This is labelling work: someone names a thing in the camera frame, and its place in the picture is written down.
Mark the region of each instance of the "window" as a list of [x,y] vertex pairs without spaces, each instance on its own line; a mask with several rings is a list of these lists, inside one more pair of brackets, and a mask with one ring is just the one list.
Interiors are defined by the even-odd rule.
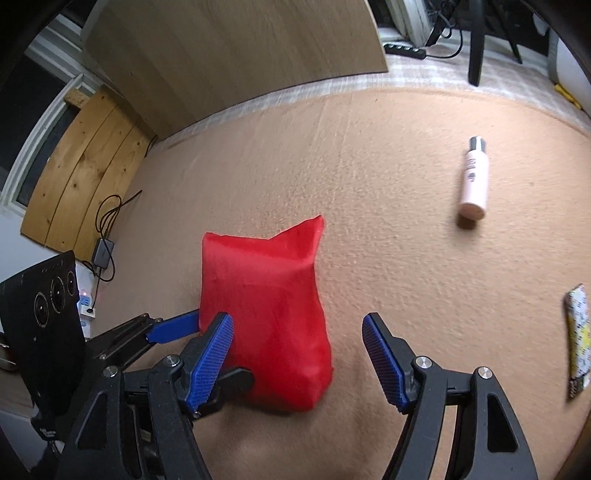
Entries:
[[[89,7],[93,0],[80,0]],[[0,207],[25,214],[37,181],[78,113],[72,88],[92,96],[103,81],[81,64],[80,27],[58,15],[29,45],[0,90]]]
[[0,190],[35,124],[66,86],[22,56],[0,90]]
[[29,168],[27,176],[25,176],[25,179],[22,182],[21,188],[18,192],[17,202],[21,205],[25,207],[29,205],[29,200],[31,200],[31,195],[33,194],[33,190],[35,190],[35,185],[37,185],[47,160],[49,160],[49,157],[51,157],[51,154],[55,150],[60,138],[62,138],[70,124],[74,121],[78,111],[79,110],[76,107],[68,105],[60,119],[51,129],[47,139],[43,142],[43,145],[39,149],[39,152],[37,152],[35,160],[33,160],[31,163],[31,167]]

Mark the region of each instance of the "red fabric pouch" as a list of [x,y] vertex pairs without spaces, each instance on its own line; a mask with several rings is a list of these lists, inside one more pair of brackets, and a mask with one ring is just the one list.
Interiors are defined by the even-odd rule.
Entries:
[[271,239],[203,237],[199,329],[217,312],[234,319],[226,366],[250,369],[248,399],[284,411],[314,407],[332,380],[330,343],[316,289],[321,216]]

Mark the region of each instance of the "black chair leg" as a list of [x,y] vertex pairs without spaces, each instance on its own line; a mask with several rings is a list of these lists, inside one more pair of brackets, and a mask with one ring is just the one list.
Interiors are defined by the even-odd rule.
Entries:
[[470,65],[468,82],[475,87],[480,83],[482,59],[484,57],[484,7],[483,0],[470,0]]
[[505,16],[503,14],[501,6],[498,4],[497,0],[488,0],[488,3],[495,10],[495,14],[499,19],[499,22],[501,23],[501,28],[503,29],[503,32],[505,33],[507,40],[509,40],[509,45],[511,45],[511,50],[513,51],[513,55],[515,55],[515,58],[517,59],[517,63],[523,64],[523,60],[521,60],[521,55],[519,54],[519,50],[517,49],[517,44],[513,41],[513,37],[510,33],[511,29],[509,28],[509,25],[505,20]]

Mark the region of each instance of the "black cable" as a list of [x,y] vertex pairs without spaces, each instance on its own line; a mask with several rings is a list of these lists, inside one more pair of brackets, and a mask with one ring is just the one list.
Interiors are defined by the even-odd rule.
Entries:
[[[460,31],[460,46],[457,48],[457,50],[454,53],[452,53],[451,55],[446,55],[446,56],[427,54],[427,57],[431,57],[432,59],[452,59],[454,57],[457,57],[460,54],[460,52],[462,51],[462,48],[464,46],[464,35],[462,34],[462,29],[458,28],[458,30]],[[449,38],[452,36],[452,31],[450,30],[449,33],[450,34],[447,37],[443,37],[443,34],[441,34],[441,36],[443,38]]]
[[[446,16],[441,13],[442,8],[440,8],[439,10],[436,10],[433,7],[433,3],[431,3],[431,1],[429,1],[429,5],[435,10],[436,16],[439,17],[439,18],[441,18],[444,21],[444,23],[446,25],[445,28],[448,28],[449,29],[448,35],[444,35],[443,32],[442,32],[441,33],[441,37],[443,37],[443,38],[450,38],[452,36],[452,30],[457,27],[457,21],[454,20],[454,23],[452,24],[446,18]],[[431,57],[432,59],[452,59],[454,57],[457,57],[460,54],[460,52],[462,51],[462,48],[464,46],[464,35],[462,34],[462,29],[458,27],[458,30],[460,32],[460,46],[457,48],[457,50],[454,53],[452,53],[451,55],[445,55],[445,56],[429,55],[429,54],[427,54],[427,57]]]
[[152,150],[152,147],[156,143],[157,138],[158,138],[158,135],[154,135],[152,137],[152,140],[150,140],[150,143],[148,144],[148,148],[146,148],[146,153],[144,154],[144,158],[148,155],[149,151]]
[[[96,216],[95,216],[95,229],[98,232],[98,234],[100,235],[101,241],[103,242],[104,246],[107,249],[107,253],[109,254],[109,262],[110,264],[113,266],[113,273],[111,274],[110,278],[103,278],[101,275],[103,273],[103,268],[99,268],[98,269],[98,273],[95,270],[95,266],[93,264],[91,264],[89,261],[82,261],[82,264],[88,268],[95,277],[97,277],[96,280],[96,288],[95,288],[95,295],[94,298],[92,300],[92,306],[90,307],[89,311],[94,310],[95,308],[95,303],[96,303],[96,293],[99,290],[99,284],[100,282],[104,282],[104,283],[108,283],[110,281],[113,281],[113,279],[115,278],[115,260],[113,259],[113,255],[111,253],[111,249],[107,247],[107,243],[106,243],[106,239],[107,237],[111,234],[111,229],[113,228],[113,224],[115,223],[115,220],[117,219],[117,216],[119,215],[119,212],[121,211],[121,209],[127,205],[129,202],[131,202],[132,200],[134,200],[140,193],[142,193],[142,190],[138,191],[138,193],[136,193],[135,195],[133,195],[130,199],[123,201],[123,199],[121,198],[120,195],[109,195],[107,198],[105,198],[99,205],[99,207],[96,209]],[[119,205],[111,208],[110,210],[107,210],[101,217],[100,217],[100,221],[99,221],[99,212],[100,209],[102,208],[102,206],[105,204],[105,202],[111,198],[115,198],[119,200]]]

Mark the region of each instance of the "beige carpet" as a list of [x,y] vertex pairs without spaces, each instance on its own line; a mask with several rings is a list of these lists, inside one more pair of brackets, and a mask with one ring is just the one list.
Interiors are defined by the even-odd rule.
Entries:
[[[488,142],[488,216],[456,225],[468,139]],[[579,435],[591,390],[570,404],[563,294],[591,286],[591,139],[492,97],[404,90],[326,96],[210,127],[142,164],[113,232],[115,280],[94,332],[195,308],[207,231],[275,235],[321,213],[320,298],[335,377],[312,412],[228,406],[194,432],[214,479],[379,479],[404,422],[363,348],[361,320],[444,368],[487,365],[528,438],[541,480]],[[144,367],[181,345],[154,349]],[[452,415],[433,479],[443,478]]]

